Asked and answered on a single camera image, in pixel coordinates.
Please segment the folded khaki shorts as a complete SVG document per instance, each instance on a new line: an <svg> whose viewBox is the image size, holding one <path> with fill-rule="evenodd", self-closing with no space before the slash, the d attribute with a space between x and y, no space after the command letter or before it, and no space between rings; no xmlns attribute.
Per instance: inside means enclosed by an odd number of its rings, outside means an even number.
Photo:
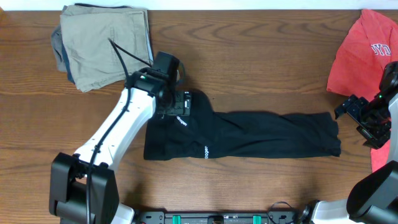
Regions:
<svg viewBox="0 0 398 224"><path fill-rule="evenodd" d="M70 74L82 92L123 80L153 61L145 9L69 5L60 15Z"/></svg>

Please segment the folded grey garment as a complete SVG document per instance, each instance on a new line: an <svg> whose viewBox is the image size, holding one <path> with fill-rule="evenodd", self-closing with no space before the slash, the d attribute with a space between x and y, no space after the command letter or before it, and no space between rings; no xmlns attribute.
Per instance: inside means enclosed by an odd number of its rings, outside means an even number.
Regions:
<svg viewBox="0 0 398 224"><path fill-rule="evenodd" d="M60 25L53 30L50 36L50 41L58 71L66 72L67 68L62 55L62 31Z"/></svg>

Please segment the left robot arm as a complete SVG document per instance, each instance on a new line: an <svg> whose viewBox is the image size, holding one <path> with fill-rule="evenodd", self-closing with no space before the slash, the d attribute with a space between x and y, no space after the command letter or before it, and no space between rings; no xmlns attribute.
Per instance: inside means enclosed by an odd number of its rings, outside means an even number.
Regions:
<svg viewBox="0 0 398 224"><path fill-rule="evenodd" d="M190 113L192 94L167 78L135 72L92 137L74 154L59 153L50 171L49 212L60 223L132 223L135 211L120 202L116 171L138 131L153 115Z"/></svg>

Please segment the red printed t-shirt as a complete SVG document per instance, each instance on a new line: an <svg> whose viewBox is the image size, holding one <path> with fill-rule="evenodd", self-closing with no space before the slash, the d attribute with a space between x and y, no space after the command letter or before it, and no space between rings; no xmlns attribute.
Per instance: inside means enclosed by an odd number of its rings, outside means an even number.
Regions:
<svg viewBox="0 0 398 224"><path fill-rule="evenodd" d="M379 93L385 66L397 62L397 24L382 14L364 9L336 53L327 90L372 101ZM372 170L387 161L390 144L371 150Z"/></svg>

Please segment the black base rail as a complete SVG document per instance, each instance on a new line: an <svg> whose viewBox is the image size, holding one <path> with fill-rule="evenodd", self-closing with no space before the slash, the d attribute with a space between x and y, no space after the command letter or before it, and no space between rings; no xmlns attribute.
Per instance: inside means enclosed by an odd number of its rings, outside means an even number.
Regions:
<svg viewBox="0 0 398 224"><path fill-rule="evenodd" d="M265 213L189 213L139 212L132 221L136 224L289 224L311 223L308 215L293 210Z"/></svg>

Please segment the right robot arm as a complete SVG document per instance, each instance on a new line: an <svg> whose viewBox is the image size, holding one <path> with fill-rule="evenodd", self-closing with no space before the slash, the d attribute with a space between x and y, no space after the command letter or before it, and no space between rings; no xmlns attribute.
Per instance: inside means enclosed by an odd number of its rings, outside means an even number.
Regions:
<svg viewBox="0 0 398 224"><path fill-rule="evenodd" d="M397 223L397 62L385 66L379 93L372 101L351 95L335 109L348 114L366 138L365 146L380 149L389 143L386 163L359 181L348 198L316 200L306 205L299 223Z"/></svg>

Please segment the black polo shirt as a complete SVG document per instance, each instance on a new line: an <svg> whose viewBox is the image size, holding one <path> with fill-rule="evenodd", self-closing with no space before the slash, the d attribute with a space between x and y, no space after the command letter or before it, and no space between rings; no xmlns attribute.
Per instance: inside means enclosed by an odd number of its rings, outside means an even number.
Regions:
<svg viewBox="0 0 398 224"><path fill-rule="evenodd" d="M330 113L215 112L201 91L188 116L154 116L147 122L144 159L193 157L266 159L338 157L338 123Z"/></svg>

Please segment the folded navy garment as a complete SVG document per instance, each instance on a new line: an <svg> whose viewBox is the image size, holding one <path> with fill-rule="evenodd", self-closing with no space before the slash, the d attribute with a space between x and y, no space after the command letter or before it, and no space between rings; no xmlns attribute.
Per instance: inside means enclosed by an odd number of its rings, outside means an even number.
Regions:
<svg viewBox="0 0 398 224"><path fill-rule="evenodd" d="M64 45L62 45L62 55L63 55L63 59L64 59L64 62L65 62L65 68L67 70L67 79L71 83L75 84L75 81L73 79L73 76L72 76L72 73L71 73L71 70L70 70L70 62L69 62L68 55L67 55L67 52L65 50Z"/></svg>

